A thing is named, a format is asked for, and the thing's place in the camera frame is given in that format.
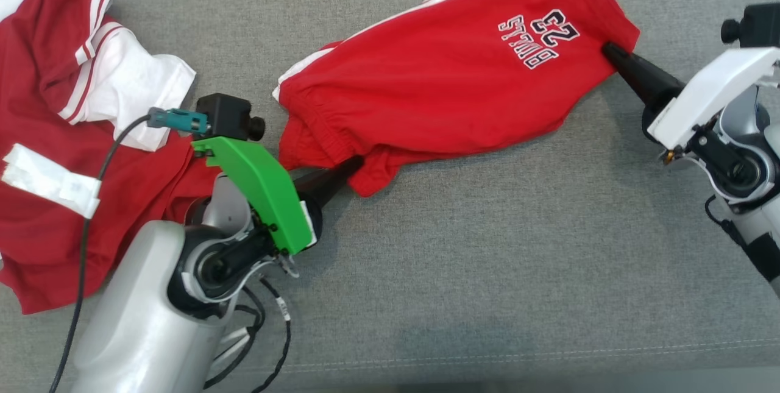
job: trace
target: black tape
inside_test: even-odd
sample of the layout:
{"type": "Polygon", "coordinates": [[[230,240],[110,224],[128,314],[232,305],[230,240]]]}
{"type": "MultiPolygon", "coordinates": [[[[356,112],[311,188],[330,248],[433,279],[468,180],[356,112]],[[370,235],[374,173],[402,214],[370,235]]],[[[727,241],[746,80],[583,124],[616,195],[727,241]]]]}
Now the black tape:
{"type": "Polygon", "coordinates": [[[742,249],[767,282],[780,276],[780,249],[769,233],[759,236],[747,246],[743,245],[742,249]]]}

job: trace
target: black knob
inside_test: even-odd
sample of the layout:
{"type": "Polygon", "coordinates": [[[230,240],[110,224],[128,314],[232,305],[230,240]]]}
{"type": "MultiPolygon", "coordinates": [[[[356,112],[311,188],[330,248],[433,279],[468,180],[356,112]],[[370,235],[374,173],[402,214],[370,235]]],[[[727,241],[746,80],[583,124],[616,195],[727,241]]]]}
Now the black knob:
{"type": "Polygon", "coordinates": [[[265,134],[265,121],[263,118],[251,118],[249,121],[249,140],[258,141],[265,134]]]}
{"type": "Polygon", "coordinates": [[[739,22],[734,19],[724,21],[721,26],[721,41],[731,44],[736,40],[739,40],[739,22]]]}

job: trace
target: stitched seam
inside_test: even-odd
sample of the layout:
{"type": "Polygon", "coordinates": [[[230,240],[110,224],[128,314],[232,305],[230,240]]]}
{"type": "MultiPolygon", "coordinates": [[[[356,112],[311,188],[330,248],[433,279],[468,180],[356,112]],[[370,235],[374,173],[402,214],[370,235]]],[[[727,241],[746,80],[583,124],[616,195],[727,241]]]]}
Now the stitched seam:
{"type": "Polygon", "coordinates": [[[577,355],[577,354],[594,354],[594,353],[607,353],[607,352],[636,352],[636,351],[659,350],[659,349],[682,349],[682,348],[690,348],[690,347],[736,345],[741,343],[758,343],[764,341],[778,341],[778,340],[780,340],[780,338],[761,338],[755,340],[721,341],[718,343],[705,343],[699,345],[671,345],[671,346],[654,346],[654,347],[636,347],[636,348],[626,348],[626,349],[574,350],[574,351],[563,351],[563,352],[519,353],[514,355],[434,356],[429,358],[374,359],[374,360],[352,361],[352,362],[343,362],[343,363],[287,364],[286,366],[288,367],[357,366],[360,364],[411,363],[414,361],[442,361],[442,360],[455,360],[455,359],[507,359],[507,358],[524,358],[528,356],[577,355]]]}
{"type": "Polygon", "coordinates": [[[522,363],[522,362],[537,362],[537,361],[557,361],[561,359],[651,356],[651,355],[666,355],[672,353],[713,352],[713,351],[729,350],[729,349],[748,349],[748,348],[769,347],[769,346],[778,346],[778,345],[780,345],[780,343],[768,343],[768,344],[760,344],[760,345],[739,345],[739,346],[729,346],[729,347],[720,347],[720,348],[712,348],[712,349],[671,350],[671,351],[664,351],[664,352],[635,352],[635,353],[613,353],[607,355],[592,354],[592,355],[584,355],[584,356],[559,356],[557,358],[529,357],[529,358],[516,358],[516,359],[491,359],[487,361],[479,360],[479,361],[448,361],[443,363],[387,364],[387,365],[375,365],[375,366],[329,367],[329,368],[308,369],[308,370],[292,369],[292,370],[284,370],[282,371],[282,373],[302,374],[302,373],[329,372],[329,371],[340,371],[340,370],[396,369],[396,368],[404,368],[404,367],[421,367],[421,366],[460,366],[466,364],[501,364],[501,363],[522,363]]]}

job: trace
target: clothing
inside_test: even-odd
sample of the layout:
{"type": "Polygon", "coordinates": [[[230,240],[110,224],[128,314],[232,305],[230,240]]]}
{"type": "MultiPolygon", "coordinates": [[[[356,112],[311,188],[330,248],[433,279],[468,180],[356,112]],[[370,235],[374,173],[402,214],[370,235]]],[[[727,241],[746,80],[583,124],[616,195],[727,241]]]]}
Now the clothing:
{"type": "MultiPolygon", "coordinates": [[[[95,177],[125,126],[149,107],[181,104],[192,69],[177,57],[148,54],[105,14],[111,1],[0,0],[0,156],[18,144],[95,177]]],[[[218,173],[193,160],[190,139],[175,133],[144,126],[123,144],[90,227],[87,295],[142,224],[182,221],[218,173]]],[[[83,218],[2,182],[0,202],[0,282],[14,290],[22,312],[75,301],[83,218]]]]}
{"type": "Polygon", "coordinates": [[[426,0],[281,76],[280,161],[362,155],[350,184],[370,196],[407,163],[531,140],[613,73],[604,43],[638,36],[615,0],[426,0]]]}

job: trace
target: red fabric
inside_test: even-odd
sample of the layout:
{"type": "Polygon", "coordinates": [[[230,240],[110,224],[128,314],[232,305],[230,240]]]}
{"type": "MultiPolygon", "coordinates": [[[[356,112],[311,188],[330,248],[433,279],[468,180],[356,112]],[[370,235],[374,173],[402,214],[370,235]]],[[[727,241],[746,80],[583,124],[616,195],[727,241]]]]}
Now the red fabric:
{"type": "MultiPolygon", "coordinates": [[[[71,126],[58,116],[80,71],[76,51],[98,27],[89,26],[91,1],[25,0],[0,21],[0,154],[20,143],[72,172],[98,175],[113,126],[71,126]]],[[[189,138],[178,135],[156,152],[125,146],[116,152],[90,227],[87,295],[100,287],[142,224],[163,217],[182,221],[188,202],[211,193],[218,170],[191,155],[189,138]]],[[[74,302],[83,218],[5,183],[0,202],[0,282],[14,290],[22,312],[74,302]]]]}
{"type": "Polygon", "coordinates": [[[282,82],[280,161],[329,168],[363,155],[350,184],[370,196],[407,163],[531,140],[612,74],[605,41],[632,51],[638,36],[615,0],[448,0],[404,13],[282,82]],[[519,26],[530,37],[502,38],[519,26]],[[570,27],[576,37],[561,38],[570,27]]]}

